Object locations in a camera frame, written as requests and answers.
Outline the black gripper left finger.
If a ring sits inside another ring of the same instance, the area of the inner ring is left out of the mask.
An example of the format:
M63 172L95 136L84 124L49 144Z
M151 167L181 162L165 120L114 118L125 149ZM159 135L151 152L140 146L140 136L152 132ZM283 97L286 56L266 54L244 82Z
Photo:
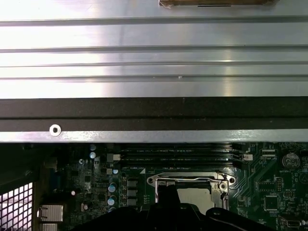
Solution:
M158 203L147 211L120 207L73 228L74 231L169 231L170 187L160 186Z

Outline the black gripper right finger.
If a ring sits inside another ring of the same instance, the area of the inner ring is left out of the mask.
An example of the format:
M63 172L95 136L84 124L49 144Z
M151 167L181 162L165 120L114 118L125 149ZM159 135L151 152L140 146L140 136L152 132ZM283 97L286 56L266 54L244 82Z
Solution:
M168 187L170 231L271 231L258 222L237 215L226 209L214 207L205 215L194 211L191 205L181 204L174 185Z

